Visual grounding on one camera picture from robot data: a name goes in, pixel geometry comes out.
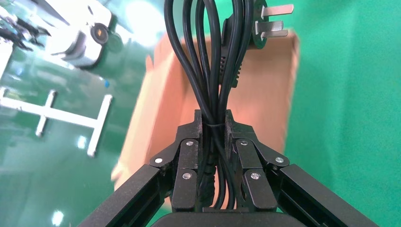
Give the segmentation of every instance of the cardboard box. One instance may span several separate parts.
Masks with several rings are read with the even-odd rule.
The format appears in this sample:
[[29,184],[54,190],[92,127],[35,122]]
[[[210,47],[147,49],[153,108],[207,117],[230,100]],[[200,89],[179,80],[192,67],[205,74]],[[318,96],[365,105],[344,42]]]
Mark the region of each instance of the cardboard box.
[[[207,46],[210,53],[210,40]],[[280,153],[284,151],[297,67],[295,33],[271,38],[262,50],[246,52],[238,87],[231,90],[228,100],[235,121],[253,126],[259,141]],[[147,57],[146,69],[121,156],[112,172],[115,190],[173,143],[177,127],[192,122],[194,110],[199,109],[167,36],[155,48],[153,62]]]

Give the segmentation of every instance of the screw head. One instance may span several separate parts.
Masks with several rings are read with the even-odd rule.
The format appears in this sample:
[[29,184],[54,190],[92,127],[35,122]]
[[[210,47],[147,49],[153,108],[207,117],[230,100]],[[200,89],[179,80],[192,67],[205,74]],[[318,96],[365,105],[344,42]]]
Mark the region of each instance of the screw head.
[[257,179],[260,178],[260,174],[258,174],[258,173],[252,173],[252,174],[251,174],[251,178],[254,179],[254,180],[257,180]]
[[183,174],[183,178],[184,178],[185,180],[188,180],[188,179],[191,178],[191,174],[190,174],[190,173],[185,173],[185,174]]
[[283,162],[284,162],[284,159],[282,159],[282,158],[280,158],[280,157],[277,157],[277,158],[276,158],[276,162],[278,162],[278,163],[283,163]]

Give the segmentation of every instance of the white metal bracket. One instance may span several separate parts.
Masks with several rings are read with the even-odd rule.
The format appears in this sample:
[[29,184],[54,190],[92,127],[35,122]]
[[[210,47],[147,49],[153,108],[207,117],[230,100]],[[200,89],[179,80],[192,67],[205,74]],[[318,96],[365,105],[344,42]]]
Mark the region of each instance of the white metal bracket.
[[13,51],[13,42],[0,37],[0,79],[3,76],[7,63]]
[[20,100],[4,97],[7,89],[0,87],[0,106],[16,109],[18,111],[36,114],[40,116],[38,126],[36,128],[36,135],[42,136],[44,125],[46,124],[47,118],[56,119],[59,121],[69,122],[89,128],[93,128],[92,137],[90,139],[87,155],[94,157],[96,153],[96,147],[100,138],[100,134],[103,129],[103,125],[106,120],[107,113],[109,111],[110,103],[113,99],[112,95],[105,95],[102,106],[100,107],[99,115],[97,119],[81,116],[74,113],[58,110],[52,108],[56,91],[51,90],[47,97],[46,104],[44,106],[35,105]]

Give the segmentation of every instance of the power cord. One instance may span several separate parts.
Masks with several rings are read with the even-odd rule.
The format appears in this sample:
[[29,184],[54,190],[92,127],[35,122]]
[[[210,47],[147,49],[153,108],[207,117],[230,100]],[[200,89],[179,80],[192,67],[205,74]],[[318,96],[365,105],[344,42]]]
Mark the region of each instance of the power cord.
[[[233,209],[236,199],[234,171],[226,156],[224,145],[225,131],[223,126],[225,123],[229,92],[233,81],[237,77],[248,45],[250,44],[251,36],[254,34],[255,0],[232,0],[234,13],[232,18],[230,18],[232,24],[230,24],[231,30],[229,34],[228,52],[225,52],[226,56],[224,57],[222,56],[222,34],[220,31],[220,21],[216,3],[214,0],[197,0],[195,29],[198,41],[199,59],[192,40],[192,1],[193,0],[184,0],[183,3],[184,38],[191,60],[185,55],[175,29],[173,19],[174,0],[165,0],[164,16],[170,43],[187,74],[204,119],[204,154],[198,173],[200,181],[198,197],[200,198],[202,206],[210,206],[212,204],[216,166],[219,178],[219,189],[218,199],[214,204],[214,208],[220,209],[222,207],[227,185],[228,205],[226,208]],[[203,25],[205,9],[210,26],[210,64]],[[223,78],[219,93],[220,76]]]

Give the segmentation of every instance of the green floor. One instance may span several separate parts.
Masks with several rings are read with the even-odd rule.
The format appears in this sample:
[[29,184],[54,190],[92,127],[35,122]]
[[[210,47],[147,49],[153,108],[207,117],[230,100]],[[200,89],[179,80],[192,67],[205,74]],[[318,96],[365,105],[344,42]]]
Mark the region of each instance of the green floor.
[[[153,8],[132,14],[132,3]],[[110,112],[95,159],[86,155],[91,130],[49,121],[35,136],[39,117],[0,109],[0,226],[79,224],[113,192],[110,173],[128,128],[153,47],[138,17],[153,19],[163,0],[111,0],[117,16],[99,65],[72,70],[40,52],[13,53],[0,85],[9,97],[38,105],[56,89],[55,108],[96,117],[103,96],[112,94]],[[180,25],[180,1],[176,23]],[[217,0],[221,18],[229,1]],[[366,0],[271,0],[294,3],[282,16],[301,40],[301,58],[289,119],[286,155],[380,226],[401,223],[401,8],[398,2]],[[162,21],[150,20],[154,26]],[[155,32],[155,40],[163,32]],[[86,139],[85,147],[77,146]]]

